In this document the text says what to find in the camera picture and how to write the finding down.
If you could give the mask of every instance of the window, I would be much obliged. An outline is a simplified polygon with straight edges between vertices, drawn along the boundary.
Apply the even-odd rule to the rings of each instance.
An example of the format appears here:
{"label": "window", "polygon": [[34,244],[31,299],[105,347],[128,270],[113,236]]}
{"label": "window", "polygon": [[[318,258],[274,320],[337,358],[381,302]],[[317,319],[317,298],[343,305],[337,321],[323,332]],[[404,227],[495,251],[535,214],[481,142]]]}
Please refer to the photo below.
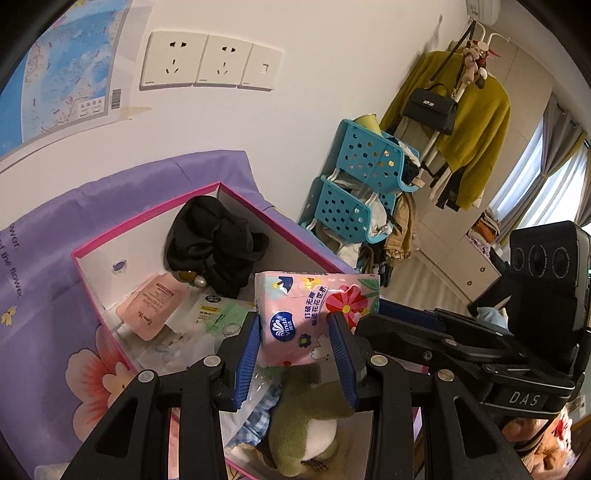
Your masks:
{"label": "window", "polygon": [[[491,208],[496,211],[499,220],[521,200],[540,174],[542,131],[540,122],[513,172],[491,201]],[[587,147],[583,145],[558,172],[546,180],[518,228],[574,220],[583,189],[586,158]]]}
{"label": "window", "polygon": [[525,192],[540,174],[542,157],[542,122],[535,129],[530,143],[525,148],[519,162],[491,201],[491,208],[497,218],[502,220],[517,205]]}

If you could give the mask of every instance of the wardrobe door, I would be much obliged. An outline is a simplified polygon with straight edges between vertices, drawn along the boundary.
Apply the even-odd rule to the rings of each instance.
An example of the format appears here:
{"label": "wardrobe door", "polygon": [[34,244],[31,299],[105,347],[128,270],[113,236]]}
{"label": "wardrobe door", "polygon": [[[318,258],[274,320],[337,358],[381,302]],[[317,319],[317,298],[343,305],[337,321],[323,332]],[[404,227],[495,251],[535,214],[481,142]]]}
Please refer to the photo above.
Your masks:
{"label": "wardrobe door", "polygon": [[439,268],[473,301],[501,276],[491,261],[467,237],[459,241],[439,264]]}

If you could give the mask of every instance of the black handbag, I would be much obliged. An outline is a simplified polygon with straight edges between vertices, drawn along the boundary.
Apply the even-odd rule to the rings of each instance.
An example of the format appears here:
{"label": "black handbag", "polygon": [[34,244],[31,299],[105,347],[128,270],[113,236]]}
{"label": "black handbag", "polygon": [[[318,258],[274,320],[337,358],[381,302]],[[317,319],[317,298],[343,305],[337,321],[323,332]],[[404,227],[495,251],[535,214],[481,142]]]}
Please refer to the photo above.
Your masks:
{"label": "black handbag", "polygon": [[451,135],[456,123],[457,102],[451,97],[432,92],[431,89],[437,85],[442,84],[418,88],[411,93],[402,114],[421,125]]}
{"label": "black handbag", "polygon": [[[476,22],[472,21],[470,27],[468,27],[468,30],[466,30],[460,41],[456,43],[456,46],[449,53],[446,59],[443,60],[443,63],[439,65],[439,68],[427,83],[427,88],[418,88],[410,94],[410,97],[408,97],[408,102],[404,106],[404,110],[402,112],[404,116],[407,116],[411,120],[415,120],[421,125],[425,125],[426,127],[429,127],[437,132],[441,132],[444,135],[452,134],[453,127],[456,124],[457,102],[452,97],[447,96],[449,92],[447,91],[447,87],[445,87],[444,84],[432,84],[437,78],[437,75],[439,75],[439,73],[443,70],[443,67],[447,64],[449,59],[461,45],[461,43],[467,37],[471,37],[474,34],[475,28]],[[456,85],[460,80],[463,69],[464,63],[462,62],[460,71],[456,76]],[[431,89],[437,85],[445,87],[445,96],[431,91]]]}

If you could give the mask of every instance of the screw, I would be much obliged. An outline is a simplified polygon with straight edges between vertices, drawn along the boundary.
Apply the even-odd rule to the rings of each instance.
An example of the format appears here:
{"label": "screw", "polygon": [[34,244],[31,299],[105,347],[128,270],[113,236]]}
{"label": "screw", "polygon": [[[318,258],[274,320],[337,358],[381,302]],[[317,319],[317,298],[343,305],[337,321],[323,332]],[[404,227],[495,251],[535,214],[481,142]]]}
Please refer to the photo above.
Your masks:
{"label": "screw", "polygon": [[386,357],[384,357],[383,355],[374,355],[370,361],[376,366],[376,367],[383,367],[384,365],[386,365],[388,363],[388,359]]}
{"label": "screw", "polygon": [[152,372],[151,370],[144,370],[143,372],[140,372],[138,375],[138,380],[141,381],[142,383],[151,382],[153,379],[154,379],[154,372]]}
{"label": "screw", "polygon": [[453,372],[451,370],[448,370],[447,368],[444,368],[443,370],[437,372],[437,376],[444,382],[450,382],[454,378]]}
{"label": "screw", "polygon": [[203,364],[206,367],[217,367],[222,361],[217,355],[209,355],[203,359]]}

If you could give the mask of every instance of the blue gripper pad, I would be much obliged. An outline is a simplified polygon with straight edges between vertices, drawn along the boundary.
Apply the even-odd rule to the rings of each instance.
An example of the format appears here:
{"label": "blue gripper pad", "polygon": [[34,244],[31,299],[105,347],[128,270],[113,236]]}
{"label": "blue gripper pad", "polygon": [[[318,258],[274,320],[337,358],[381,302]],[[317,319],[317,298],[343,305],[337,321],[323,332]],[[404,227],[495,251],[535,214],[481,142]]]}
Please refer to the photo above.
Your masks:
{"label": "blue gripper pad", "polygon": [[248,397],[248,390],[251,387],[252,374],[255,370],[256,356],[261,345],[261,317],[256,314],[251,329],[248,332],[248,338],[242,351],[242,356],[236,368],[236,380],[234,386],[234,396],[232,405],[239,409],[242,403]]}
{"label": "blue gripper pad", "polygon": [[[345,400],[349,402],[349,405],[351,405],[353,410],[356,410],[359,402],[359,397],[357,395],[357,374],[353,360],[349,355],[347,342],[345,341],[343,332],[341,331],[343,325],[339,325],[339,319],[337,315],[338,314],[330,314],[327,318],[329,324],[330,346],[332,347],[333,355],[335,356],[336,368],[339,371],[340,386],[343,389]],[[352,337],[352,334],[344,318],[343,322],[345,324],[345,328]]]}

